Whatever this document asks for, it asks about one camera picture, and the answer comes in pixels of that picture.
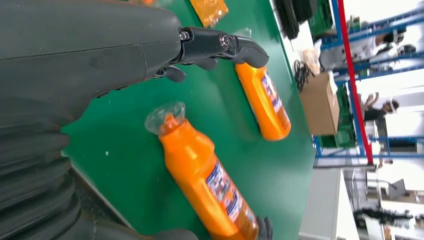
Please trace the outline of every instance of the cardboard box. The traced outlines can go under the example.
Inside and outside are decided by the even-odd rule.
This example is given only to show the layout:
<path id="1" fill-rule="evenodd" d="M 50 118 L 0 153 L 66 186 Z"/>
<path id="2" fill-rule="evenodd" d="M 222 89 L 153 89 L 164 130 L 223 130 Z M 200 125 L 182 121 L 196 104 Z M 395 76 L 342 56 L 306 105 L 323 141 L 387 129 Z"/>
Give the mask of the cardboard box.
<path id="1" fill-rule="evenodd" d="M 335 135 L 339 125 L 339 101 L 330 86 L 330 77 L 323 72 L 309 76 L 300 92 L 300 100 L 311 135 Z"/>

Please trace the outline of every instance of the black cable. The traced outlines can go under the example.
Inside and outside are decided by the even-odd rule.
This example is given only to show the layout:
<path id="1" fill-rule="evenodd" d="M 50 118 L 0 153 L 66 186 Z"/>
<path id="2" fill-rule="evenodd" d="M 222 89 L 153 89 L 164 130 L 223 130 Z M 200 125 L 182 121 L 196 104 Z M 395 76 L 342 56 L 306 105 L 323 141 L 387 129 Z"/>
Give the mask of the black cable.
<path id="1" fill-rule="evenodd" d="M 308 83 L 309 75 L 315 77 L 315 74 L 311 71 L 308 65 L 306 65 L 306 63 L 296 60 L 294 62 L 294 80 L 299 92 L 302 92 L 305 83 Z"/>

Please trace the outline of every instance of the clear bottle cap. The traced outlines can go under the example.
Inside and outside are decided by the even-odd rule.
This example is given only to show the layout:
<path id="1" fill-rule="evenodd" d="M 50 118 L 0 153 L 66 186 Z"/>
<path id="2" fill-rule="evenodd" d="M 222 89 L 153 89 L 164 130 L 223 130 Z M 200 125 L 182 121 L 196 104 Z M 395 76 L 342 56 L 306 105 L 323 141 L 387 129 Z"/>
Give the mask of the clear bottle cap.
<path id="1" fill-rule="evenodd" d="M 144 126 L 156 135 L 167 135 L 174 131 L 186 118 L 186 105 L 183 102 L 169 102 L 151 112 Z"/>
<path id="2" fill-rule="evenodd" d="M 236 36 L 242 36 L 245 38 L 252 38 L 252 29 L 248 28 L 248 27 L 244 27 L 244 28 L 240 28 L 239 30 L 235 31 L 232 33 L 233 35 Z"/>

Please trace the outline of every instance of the orange plastic bottle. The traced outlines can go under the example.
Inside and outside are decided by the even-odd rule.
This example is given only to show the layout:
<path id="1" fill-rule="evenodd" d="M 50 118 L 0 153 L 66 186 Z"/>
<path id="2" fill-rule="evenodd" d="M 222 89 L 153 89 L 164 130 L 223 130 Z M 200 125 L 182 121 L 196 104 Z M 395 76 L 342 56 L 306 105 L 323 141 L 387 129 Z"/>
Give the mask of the orange plastic bottle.
<path id="1" fill-rule="evenodd" d="M 214 240 L 256 240 L 249 205 L 214 153 L 214 143 L 185 118 L 182 102 L 153 111 L 146 128 L 159 136 L 165 165 Z"/>
<path id="2" fill-rule="evenodd" d="M 292 124 L 277 89 L 268 76 L 267 67 L 254 68 L 244 63 L 236 64 L 235 71 L 256 116 L 263 138 L 278 141 L 287 137 Z"/>

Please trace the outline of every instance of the robotic arm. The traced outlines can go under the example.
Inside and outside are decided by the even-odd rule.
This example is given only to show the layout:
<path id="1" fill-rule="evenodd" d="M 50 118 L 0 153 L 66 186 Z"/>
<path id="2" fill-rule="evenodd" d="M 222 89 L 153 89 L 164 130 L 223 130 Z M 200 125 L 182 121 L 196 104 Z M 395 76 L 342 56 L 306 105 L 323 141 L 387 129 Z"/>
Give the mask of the robotic arm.
<path id="1" fill-rule="evenodd" d="M 224 59 L 259 68 L 269 58 L 249 38 L 107 0 L 2 0 L 0 36 L 0 240 L 143 239 L 80 210 L 61 127 L 110 91 L 150 78 L 183 81 L 178 64 L 211 70 Z"/>

